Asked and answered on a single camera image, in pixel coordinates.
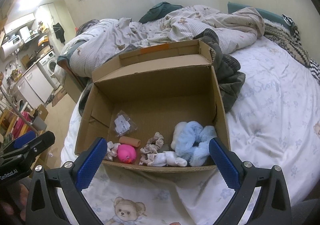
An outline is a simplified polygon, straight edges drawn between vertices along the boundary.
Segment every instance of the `plastic bag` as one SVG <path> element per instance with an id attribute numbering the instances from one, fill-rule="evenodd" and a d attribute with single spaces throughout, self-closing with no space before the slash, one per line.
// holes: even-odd
<path id="1" fill-rule="evenodd" d="M 120 111 L 115 119 L 115 132 L 118 137 L 124 134 L 130 133 L 137 129 L 137 125 L 130 119 L 130 117 L 124 112 Z"/>

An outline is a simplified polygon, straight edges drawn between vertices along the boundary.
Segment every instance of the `floor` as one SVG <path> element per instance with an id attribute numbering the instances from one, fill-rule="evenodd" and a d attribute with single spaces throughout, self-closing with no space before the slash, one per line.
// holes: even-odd
<path id="1" fill-rule="evenodd" d="M 56 140 L 51 148 L 41 155 L 41 159 L 49 168 L 61 166 L 60 154 L 64 146 L 65 137 L 69 130 L 69 121 L 76 103 L 66 94 L 54 107 L 48 104 L 48 115 L 45 119 L 47 129 L 54 133 Z"/>

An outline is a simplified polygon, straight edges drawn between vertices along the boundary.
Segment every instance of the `open cardboard box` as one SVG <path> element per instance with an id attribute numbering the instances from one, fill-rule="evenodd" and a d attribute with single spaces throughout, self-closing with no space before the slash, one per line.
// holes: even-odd
<path id="1" fill-rule="evenodd" d="M 126 136 L 141 140 L 134 164 L 115 157 L 104 164 L 155 172 L 190 172 L 215 168 L 208 158 L 200 167 L 150 167 L 139 165 L 141 153 L 155 132 L 171 144 L 174 127 L 181 121 L 214 125 L 218 137 L 230 148 L 222 99 L 211 66 L 210 47 L 199 41 L 182 41 L 147 47 L 112 58 L 92 74 L 94 85 L 82 116 L 75 153 L 87 150 L 96 137 L 119 142 L 114 131 L 123 110 L 138 129 Z"/>

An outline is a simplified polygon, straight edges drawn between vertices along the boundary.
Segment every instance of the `scrunchie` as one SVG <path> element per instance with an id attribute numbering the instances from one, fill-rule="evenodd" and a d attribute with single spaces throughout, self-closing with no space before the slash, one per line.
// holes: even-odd
<path id="1" fill-rule="evenodd" d="M 209 156 L 209 141 L 217 137 L 214 126 L 204 128 L 196 121 L 188 122 L 176 139 L 175 151 L 190 166 L 202 166 Z"/>

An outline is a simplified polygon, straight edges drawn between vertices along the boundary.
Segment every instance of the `metal screw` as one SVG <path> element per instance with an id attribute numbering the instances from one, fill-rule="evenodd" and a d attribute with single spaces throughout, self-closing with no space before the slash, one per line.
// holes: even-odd
<path id="1" fill-rule="evenodd" d="M 42 165 L 37 165 L 35 168 L 36 172 L 40 172 L 41 169 L 42 169 Z"/>
<path id="2" fill-rule="evenodd" d="M 278 165 L 275 165 L 275 170 L 279 172 L 279 171 L 281 171 L 281 167 Z"/>
<path id="3" fill-rule="evenodd" d="M 244 164 L 244 166 L 247 167 L 247 168 L 252 167 L 252 163 L 249 162 L 249 161 L 244 161 L 243 164 Z"/>
<path id="4" fill-rule="evenodd" d="M 70 168 L 71 166 L 72 166 L 72 162 L 71 161 L 69 161 L 69 162 L 66 162 L 65 164 L 64 164 L 64 167 L 65 168 Z"/>

